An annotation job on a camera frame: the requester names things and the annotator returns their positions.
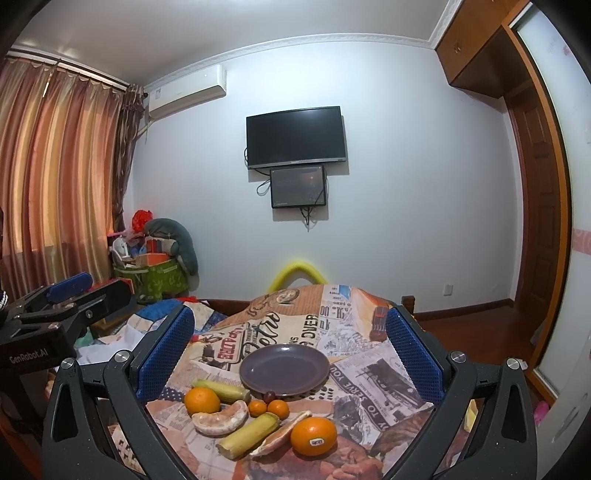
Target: orange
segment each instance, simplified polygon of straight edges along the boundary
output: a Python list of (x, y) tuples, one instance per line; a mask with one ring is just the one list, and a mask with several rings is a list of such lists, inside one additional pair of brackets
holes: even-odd
[(262, 400), (252, 400), (248, 404), (248, 413), (251, 414), (251, 417), (258, 417), (263, 415), (267, 411), (267, 404)]
[(220, 410), (220, 399), (210, 388), (196, 387), (187, 392), (184, 398), (189, 415), (194, 413), (215, 413)]
[(336, 443), (336, 427), (329, 419), (310, 417), (298, 422), (291, 431), (291, 446), (306, 456), (322, 455)]
[(274, 413), (280, 420), (285, 420), (290, 416), (289, 405), (283, 400), (273, 400), (267, 405), (267, 411)]

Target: wooden floor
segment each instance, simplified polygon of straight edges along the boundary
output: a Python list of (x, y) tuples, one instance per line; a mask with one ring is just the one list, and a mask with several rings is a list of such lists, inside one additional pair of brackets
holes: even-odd
[(513, 356), (526, 362), (534, 352), (530, 344), (537, 325), (511, 307), (459, 317), (425, 320), (421, 327), (431, 332), (448, 350), (460, 350), (473, 362), (499, 365)]

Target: red bag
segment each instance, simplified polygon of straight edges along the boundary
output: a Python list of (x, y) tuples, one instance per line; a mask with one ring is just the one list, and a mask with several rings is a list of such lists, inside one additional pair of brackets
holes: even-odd
[(134, 232), (140, 233), (144, 230), (144, 225), (153, 218), (154, 215), (149, 210), (138, 210), (131, 220), (131, 228)]

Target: metal screw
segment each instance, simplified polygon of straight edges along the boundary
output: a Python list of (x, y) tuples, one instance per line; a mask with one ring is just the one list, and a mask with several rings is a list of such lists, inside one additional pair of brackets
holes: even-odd
[(457, 364), (462, 364), (466, 361), (466, 354), (457, 350), (450, 353), (452, 360)]
[(127, 350), (119, 350), (116, 354), (114, 354), (113, 359), (118, 364), (123, 364), (127, 360), (129, 360), (130, 353)]
[(76, 360), (74, 360), (73, 358), (64, 358), (61, 361), (60, 367), (63, 368), (63, 369), (65, 369), (65, 370), (67, 370), (68, 368), (70, 368), (70, 367), (72, 367), (74, 365), (74, 362), (75, 361)]
[(518, 370), (521, 368), (521, 365), (519, 364), (519, 360), (516, 360), (515, 358), (508, 358), (507, 359), (507, 366), (509, 368), (511, 368), (512, 370)]

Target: door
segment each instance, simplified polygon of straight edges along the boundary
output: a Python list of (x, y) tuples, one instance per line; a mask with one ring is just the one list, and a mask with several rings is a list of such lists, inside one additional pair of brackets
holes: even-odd
[(521, 163), (524, 234), (516, 307), (536, 325), (548, 312), (560, 238), (558, 169), (550, 129), (533, 85), (507, 100)]

